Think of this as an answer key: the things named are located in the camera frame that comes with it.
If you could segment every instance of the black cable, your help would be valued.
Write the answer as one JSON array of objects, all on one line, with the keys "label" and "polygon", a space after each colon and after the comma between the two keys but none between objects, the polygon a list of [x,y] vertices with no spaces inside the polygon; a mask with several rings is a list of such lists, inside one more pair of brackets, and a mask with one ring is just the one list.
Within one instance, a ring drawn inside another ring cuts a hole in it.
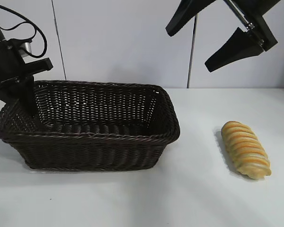
[{"label": "black cable", "polygon": [[9,8],[7,8],[5,6],[2,6],[2,5],[0,5],[0,9],[3,9],[5,11],[9,12],[9,13],[12,13],[12,14],[20,17],[21,19],[25,20],[27,23],[31,24],[35,28],[35,30],[40,33],[40,35],[41,35],[41,37],[43,38],[43,41],[44,41],[43,52],[40,55],[31,54],[31,53],[27,52],[26,50],[24,50],[24,52],[27,53],[31,57],[42,58],[45,55],[46,51],[47,51],[47,40],[46,40],[46,37],[45,37],[44,33],[42,32],[42,30],[36,24],[34,24],[31,20],[29,20],[25,16],[21,15],[20,13],[17,13],[16,11],[13,11],[12,9],[9,9]]},{"label": "black cable", "polygon": [[15,25],[15,26],[13,26],[13,27],[11,27],[11,28],[2,28],[2,27],[0,26],[0,29],[1,29],[1,30],[4,30],[4,31],[11,31],[11,30],[16,29],[17,27],[19,27],[19,26],[22,25],[22,24],[30,24],[30,23],[28,23],[28,22],[26,22],[26,21],[23,21],[23,22],[21,22],[21,23]]},{"label": "black cable", "polygon": [[[23,24],[29,24],[29,25],[31,25],[30,23],[28,23],[28,22],[26,22],[26,21],[23,21],[23,22],[21,22],[21,23],[15,25],[15,26],[13,26],[13,27],[11,27],[11,28],[2,28],[2,27],[0,26],[0,29],[3,30],[3,31],[12,31],[12,30],[16,29],[17,27],[19,27],[20,25],[23,25]],[[34,30],[35,30],[35,33],[33,34],[32,37],[30,37],[30,38],[28,38],[28,39],[33,39],[33,38],[36,36],[36,34],[37,34],[37,30],[35,29],[35,27],[33,27],[33,28],[34,28]]]}]

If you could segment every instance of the pastry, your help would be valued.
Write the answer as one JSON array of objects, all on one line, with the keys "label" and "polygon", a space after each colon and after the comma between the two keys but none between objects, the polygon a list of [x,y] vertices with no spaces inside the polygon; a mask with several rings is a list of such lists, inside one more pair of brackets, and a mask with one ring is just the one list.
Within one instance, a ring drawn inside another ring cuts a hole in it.
[{"label": "pastry", "polygon": [[221,133],[226,151],[240,173],[252,179],[271,175],[267,153],[250,127],[227,122]]}]

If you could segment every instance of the brown wicker basket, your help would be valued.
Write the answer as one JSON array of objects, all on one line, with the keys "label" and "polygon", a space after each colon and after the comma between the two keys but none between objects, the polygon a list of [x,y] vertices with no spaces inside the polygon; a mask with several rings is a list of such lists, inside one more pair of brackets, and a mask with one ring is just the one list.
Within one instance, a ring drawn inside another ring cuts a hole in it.
[{"label": "brown wicker basket", "polygon": [[37,81],[35,96],[35,117],[18,102],[0,112],[0,139],[34,169],[147,169],[180,135],[159,86]]}]

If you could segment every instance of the table surface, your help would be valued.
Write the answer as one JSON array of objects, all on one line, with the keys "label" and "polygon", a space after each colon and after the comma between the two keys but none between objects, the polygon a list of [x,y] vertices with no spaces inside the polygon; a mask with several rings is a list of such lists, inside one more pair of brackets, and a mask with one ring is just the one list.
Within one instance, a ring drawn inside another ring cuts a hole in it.
[{"label": "table surface", "polygon": [[[32,171],[0,141],[0,227],[284,227],[284,89],[167,91],[181,136],[150,170]],[[258,135],[270,177],[236,173],[220,136],[230,120]]]}]

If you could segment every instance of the basket rim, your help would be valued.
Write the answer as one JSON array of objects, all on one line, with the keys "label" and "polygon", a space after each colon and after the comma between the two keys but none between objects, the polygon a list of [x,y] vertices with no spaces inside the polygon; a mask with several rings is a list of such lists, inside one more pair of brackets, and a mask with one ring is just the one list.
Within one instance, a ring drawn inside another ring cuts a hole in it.
[{"label": "basket rim", "polygon": [[101,82],[85,82],[85,81],[65,81],[65,80],[38,80],[35,81],[35,86],[39,84],[86,84],[86,85],[99,85],[99,86],[122,86],[122,87],[145,87],[145,88],[156,88],[159,89],[168,105],[170,106],[170,113],[173,115],[171,119],[173,120],[172,125],[169,130],[162,134],[155,134],[150,136],[131,136],[131,135],[119,135],[119,134],[104,134],[104,133],[92,133],[92,132],[82,132],[82,133],[63,133],[63,132],[45,132],[45,131],[35,131],[35,132],[24,132],[24,131],[5,131],[2,126],[4,125],[9,113],[13,111],[18,100],[12,104],[5,104],[0,111],[0,139],[4,141],[14,141],[14,142],[27,142],[27,140],[38,140],[41,138],[44,139],[53,139],[55,142],[61,141],[61,143],[78,143],[81,140],[81,143],[84,140],[89,139],[97,142],[107,143],[147,143],[147,144],[162,144],[172,143],[176,141],[180,136],[180,127],[177,120],[177,116],[173,107],[173,104],[170,100],[167,92],[160,86],[157,85],[141,85],[141,84],[123,84],[123,83],[101,83]]}]

